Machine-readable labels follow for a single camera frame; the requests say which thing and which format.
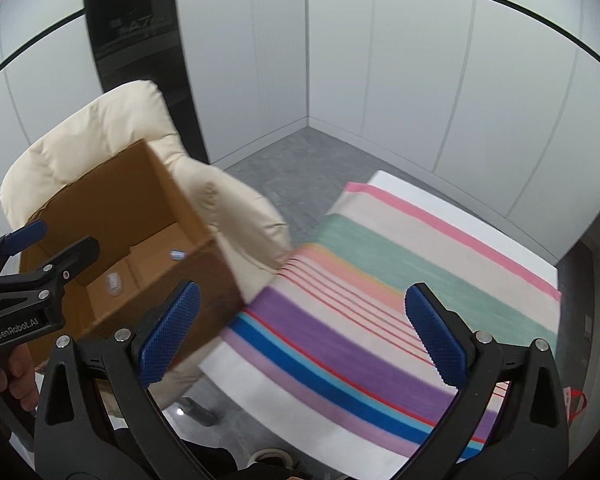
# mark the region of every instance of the human hand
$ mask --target human hand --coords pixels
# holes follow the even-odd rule
[[[9,389],[9,393],[20,401],[22,409],[30,412],[38,405],[40,394],[36,386],[36,373],[33,359],[26,344],[16,346],[7,358],[11,380],[0,368],[0,393]]]

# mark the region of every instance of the gray floor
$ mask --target gray floor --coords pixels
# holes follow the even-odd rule
[[[294,244],[298,245],[310,238],[347,182],[366,182],[377,170],[387,171],[448,200],[403,171],[311,128],[285,137],[228,168],[227,172],[273,202],[288,222]],[[557,267],[563,300],[556,361],[564,383],[581,389],[590,350],[590,343],[584,337],[584,315],[593,316],[590,251],[583,244],[577,244]],[[279,447],[299,460],[315,479],[335,478],[335,471],[293,449],[257,423],[207,378],[195,384],[187,395],[216,410],[222,420],[215,427],[202,428],[186,415],[178,415],[172,407],[168,417],[182,437],[229,449],[241,467],[257,449]]]

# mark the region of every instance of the cream armchair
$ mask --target cream armchair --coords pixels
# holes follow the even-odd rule
[[[291,250],[288,227],[269,200],[251,187],[184,151],[162,94],[149,81],[115,88],[67,118],[24,152],[0,188],[2,209],[15,230],[64,186],[144,139],[218,240],[245,302],[269,283]],[[202,372],[211,341],[149,387],[169,406]],[[112,398],[107,407],[117,414]]]

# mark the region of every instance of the cardboard box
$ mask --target cardboard box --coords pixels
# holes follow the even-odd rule
[[[22,253],[20,272],[87,235],[99,241],[100,257],[65,287],[66,326],[29,343],[36,364],[48,358],[61,334],[108,338],[120,327],[133,327],[180,280],[198,284],[202,305],[172,365],[215,337],[243,307],[215,238],[144,141],[63,188],[31,220],[39,218],[48,234]],[[186,257],[171,260],[172,249]],[[117,297],[106,291],[112,269],[125,287]]]

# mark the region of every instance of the blue gripper pad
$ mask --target blue gripper pad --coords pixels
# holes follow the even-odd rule
[[[36,220],[21,227],[17,231],[6,235],[2,245],[5,256],[15,256],[24,249],[39,242],[46,235],[46,223],[44,220]]]
[[[200,311],[200,288],[189,282],[155,325],[138,355],[143,388],[160,381]]]
[[[442,380],[462,388],[468,379],[464,349],[418,285],[407,289],[404,308]]]

